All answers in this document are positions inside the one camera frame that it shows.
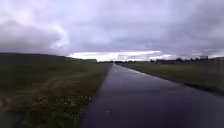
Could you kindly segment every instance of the sky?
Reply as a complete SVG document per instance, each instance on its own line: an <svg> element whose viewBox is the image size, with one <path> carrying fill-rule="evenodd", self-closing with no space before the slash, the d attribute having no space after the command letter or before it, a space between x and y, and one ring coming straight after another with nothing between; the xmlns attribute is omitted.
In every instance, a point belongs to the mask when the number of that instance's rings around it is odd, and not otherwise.
<svg viewBox="0 0 224 128"><path fill-rule="evenodd" d="M83 59L224 56L223 0L1 0L0 52Z"/></svg>

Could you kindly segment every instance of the field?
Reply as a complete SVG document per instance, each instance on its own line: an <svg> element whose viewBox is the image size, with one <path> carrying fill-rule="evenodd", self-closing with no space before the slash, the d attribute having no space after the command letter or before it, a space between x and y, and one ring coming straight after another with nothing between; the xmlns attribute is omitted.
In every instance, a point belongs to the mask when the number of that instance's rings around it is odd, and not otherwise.
<svg viewBox="0 0 224 128"><path fill-rule="evenodd" d="M195 88L224 94L223 60L212 59L118 64Z"/></svg>
<svg viewBox="0 0 224 128"><path fill-rule="evenodd" d="M80 122L108 63L39 54L0 54L0 110L21 128L70 128Z"/></svg>

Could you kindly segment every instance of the dark cloud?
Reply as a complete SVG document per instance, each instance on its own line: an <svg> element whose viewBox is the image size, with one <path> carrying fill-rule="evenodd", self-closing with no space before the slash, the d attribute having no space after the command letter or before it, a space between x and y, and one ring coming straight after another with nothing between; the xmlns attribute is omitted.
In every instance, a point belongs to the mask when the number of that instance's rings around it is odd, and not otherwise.
<svg viewBox="0 0 224 128"><path fill-rule="evenodd" d="M61 54L62 52L55 47L59 41L59 34L53 30L44 31L15 21L0 25L1 52Z"/></svg>
<svg viewBox="0 0 224 128"><path fill-rule="evenodd" d="M185 54L192 50L205 54L223 50L223 5L224 1L203 1L183 23L172 25L165 39Z"/></svg>

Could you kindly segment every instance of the asphalt road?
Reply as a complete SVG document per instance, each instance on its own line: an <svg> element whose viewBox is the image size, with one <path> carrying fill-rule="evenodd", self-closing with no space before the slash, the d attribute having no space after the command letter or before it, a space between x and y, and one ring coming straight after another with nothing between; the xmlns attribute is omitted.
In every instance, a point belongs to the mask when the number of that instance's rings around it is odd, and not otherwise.
<svg viewBox="0 0 224 128"><path fill-rule="evenodd" d="M80 128L224 128L224 99L113 65Z"/></svg>

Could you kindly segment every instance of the grassy embankment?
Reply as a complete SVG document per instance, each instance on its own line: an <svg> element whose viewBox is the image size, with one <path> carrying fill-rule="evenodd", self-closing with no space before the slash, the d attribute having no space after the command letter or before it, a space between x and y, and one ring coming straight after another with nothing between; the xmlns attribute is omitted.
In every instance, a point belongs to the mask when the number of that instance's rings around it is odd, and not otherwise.
<svg viewBox="0 0 224 128"><path fill-rule="evenodd" d="M78 125L110 64L38 54L0 54L1 109L21 128Z"/></svg>

